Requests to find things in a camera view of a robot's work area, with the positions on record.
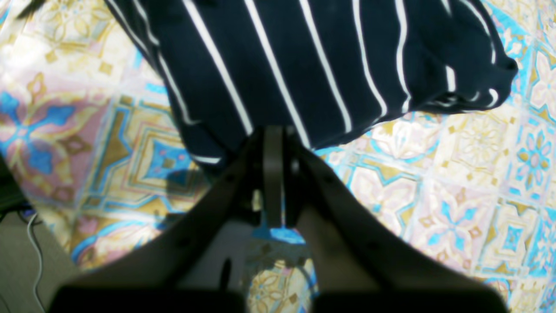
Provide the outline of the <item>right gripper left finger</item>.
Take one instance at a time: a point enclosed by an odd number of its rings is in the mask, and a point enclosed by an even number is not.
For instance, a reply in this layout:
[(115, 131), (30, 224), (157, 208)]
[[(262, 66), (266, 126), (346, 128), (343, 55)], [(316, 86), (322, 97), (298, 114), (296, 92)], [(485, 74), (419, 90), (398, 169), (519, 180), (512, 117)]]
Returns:
[(66, 283), (50, 313), (244, 313), (245, 246), (283, 224), (283, 128), (254, 133), (241, 155), (161, 235)]

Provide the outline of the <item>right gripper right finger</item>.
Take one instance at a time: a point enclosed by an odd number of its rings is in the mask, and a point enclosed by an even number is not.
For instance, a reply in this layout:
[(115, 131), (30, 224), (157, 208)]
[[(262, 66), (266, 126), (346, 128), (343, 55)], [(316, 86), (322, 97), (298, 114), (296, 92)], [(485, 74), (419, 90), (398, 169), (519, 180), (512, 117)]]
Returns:
[(312, 313), (506, 313), (488, 285), (413, 248), (377, 220), (292, 130), (285, 132), (285, 224), (304, 238)]

